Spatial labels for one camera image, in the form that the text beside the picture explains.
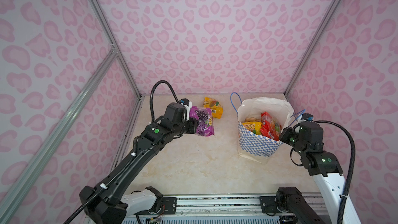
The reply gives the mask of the purple snack bag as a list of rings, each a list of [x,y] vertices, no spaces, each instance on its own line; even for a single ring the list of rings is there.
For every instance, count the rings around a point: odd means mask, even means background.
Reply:
[[[198,121],[196,135],[209,137],[215,134],[214,119],[210,108],[193,106],[190,110],[190,118]]]

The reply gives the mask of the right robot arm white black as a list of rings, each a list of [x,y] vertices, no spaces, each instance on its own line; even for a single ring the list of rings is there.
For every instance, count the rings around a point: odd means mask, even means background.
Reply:
[[[350,143],[350,161],[345,175],[337,156],[323,149],[322,120],[303,121],[284,128],[279,140],[299,154],[301,166],[308,170],[325,202],[330,220],[334,224],[359,224],[361,221],[349,196],[356,158],[356,148],[351,134],[340,124],[325,121],[342,130]]]

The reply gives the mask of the red fruit snack bag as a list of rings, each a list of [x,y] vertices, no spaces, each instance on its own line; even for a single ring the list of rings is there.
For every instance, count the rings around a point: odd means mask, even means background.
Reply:
[[[279,141],[281,134],[281,126],[276,118],[271,116],[268,112],[261,114],[261,128],[260,132],[263,136]]]

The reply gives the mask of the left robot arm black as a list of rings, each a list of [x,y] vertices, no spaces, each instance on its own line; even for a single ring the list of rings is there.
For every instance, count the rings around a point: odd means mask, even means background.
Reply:
[[[133,148],[120,164],[94,187],[86,186],[79,194],[81,206],[67,219],[81,212],[96,224],[120,224],[130,215],[148,211],[162,212],[163,195],[153,187],[126,195],[125,192],[144,166],[173,139],[196,134],[199,122],[191,118],[192,103],[182,99],[167,106],[160,116],[133,140]]]

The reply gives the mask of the tan kraft snack pouch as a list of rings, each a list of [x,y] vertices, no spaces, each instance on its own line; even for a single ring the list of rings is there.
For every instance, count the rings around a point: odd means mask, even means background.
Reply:
[[[246,123],[246,122],[259,122],[259,121],[260,121],[259,119],[254,118],[254,117],[252,117],[252,118],[246,118],[246,119],[245,119],[245,123]]]

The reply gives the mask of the yellow snack bag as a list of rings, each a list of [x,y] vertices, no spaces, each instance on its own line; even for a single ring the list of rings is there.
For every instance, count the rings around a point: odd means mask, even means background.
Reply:
[[[209,108],[211,110],[212,116],[214,118],[221,119],[223,114],[223,106],[218,100],[211,97],[204,97],[203,105],[205,108]]]
[[[242,125],[250,132],[254,133],[255,135],[262,135],[261,133],[261,127],[262,124],[260,121],[250,121],[250,122],[244,122]]]

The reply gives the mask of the blue checkered paper bag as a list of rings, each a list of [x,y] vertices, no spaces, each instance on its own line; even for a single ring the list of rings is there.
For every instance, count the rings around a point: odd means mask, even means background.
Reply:
[[[281,141],[257,135],[247,130],[243,123],[247,117],[259,117],[261,113],[270,113],[282,127],[293,123],[294,110],[286,100],[271,97],[258,97],[240,101],[240,105],[232,105],[237,114],[238,154],[252,161],[266,163],[282,145]]]

